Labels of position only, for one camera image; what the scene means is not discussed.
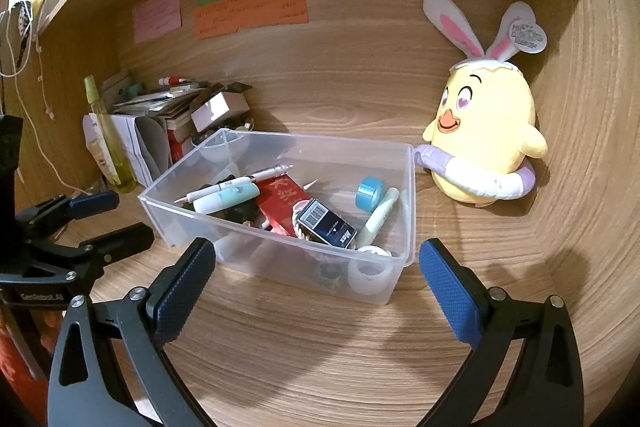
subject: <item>yellow chick plush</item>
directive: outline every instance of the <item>yellow chick plush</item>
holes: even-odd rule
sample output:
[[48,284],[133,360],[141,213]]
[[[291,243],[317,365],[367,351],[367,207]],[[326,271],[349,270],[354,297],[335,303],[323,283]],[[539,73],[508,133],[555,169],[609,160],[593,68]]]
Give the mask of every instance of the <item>yellow chick plush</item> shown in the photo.
[[507,32],[514,21],[534,23],[532,10],[511,5],[486,54],[450,0],[425,0],[424,11],[468,58],[451,68],[436,118],[422,134],[431,145],[416,149],[417,164],[430,168],[440,190],[463,203],[522,197],[535,182],[525,156],[540,158],[547,146],[534,127],[529,86],[506,61],[518,51]]

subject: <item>orange sticky note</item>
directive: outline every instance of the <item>orange sticky note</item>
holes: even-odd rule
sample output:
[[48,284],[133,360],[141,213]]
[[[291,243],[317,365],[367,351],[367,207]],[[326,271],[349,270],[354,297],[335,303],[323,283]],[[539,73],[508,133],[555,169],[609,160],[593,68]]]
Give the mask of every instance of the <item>orange sticky note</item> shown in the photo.
[[306,0],[222,0],[197,7],[193,15],[199,40],[240,28],[309,22]]

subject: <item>metal screw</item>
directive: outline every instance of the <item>metal screw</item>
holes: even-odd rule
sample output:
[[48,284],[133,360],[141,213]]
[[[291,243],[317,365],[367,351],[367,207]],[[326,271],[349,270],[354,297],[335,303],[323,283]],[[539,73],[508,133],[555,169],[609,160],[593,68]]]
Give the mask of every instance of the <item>metal screw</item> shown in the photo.
[[129,292],[129,299],[132,301],[139,301],[146,295],[146,288],[142,286],[136,286]]
[[559,295],[551,295],[551,298],[549,300],[551,301],[551,305],[554,308],[562,308],[562,306],[564,306],[564,301]]
[[498,286],[489,288],[489,295],[494,301],[504,301],[507,298],[507,292]]
[[84,304],[84,295],[76,295],[74,298],[71,299],[72,308],[79,308],[83,304]]

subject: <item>clear plastic box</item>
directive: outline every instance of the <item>clear plastic box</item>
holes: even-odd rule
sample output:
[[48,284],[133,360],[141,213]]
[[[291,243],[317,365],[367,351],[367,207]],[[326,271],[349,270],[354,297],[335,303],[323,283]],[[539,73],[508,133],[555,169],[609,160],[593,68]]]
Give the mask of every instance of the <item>clear plastic box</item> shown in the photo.
[[[357,230],[369,217],[355,205],[360,182],[373,176],[397,188],[400,197],[374,241],[392,257],[236,225],[173,204],[229,171],[239,176],[279,163],[293,165],[288,174],[300,186],[317,178],[308,194]],[[142,192],[140,201],[168,245],[187,247],[205,237],[218,260],[234,269],[358,301],[385,304],[402,268],[415,258],[415,168],[408,144],[221,129]]]

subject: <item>plush tag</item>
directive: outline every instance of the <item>plush tag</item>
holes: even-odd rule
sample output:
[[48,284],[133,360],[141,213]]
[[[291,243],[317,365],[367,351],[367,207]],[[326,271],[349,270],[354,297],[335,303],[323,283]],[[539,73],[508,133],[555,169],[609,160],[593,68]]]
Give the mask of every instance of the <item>plush tag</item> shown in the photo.
[[546,48],[544,30],[532,21],[516,20],[509,26],[509,39],[525,53],[540,53]]

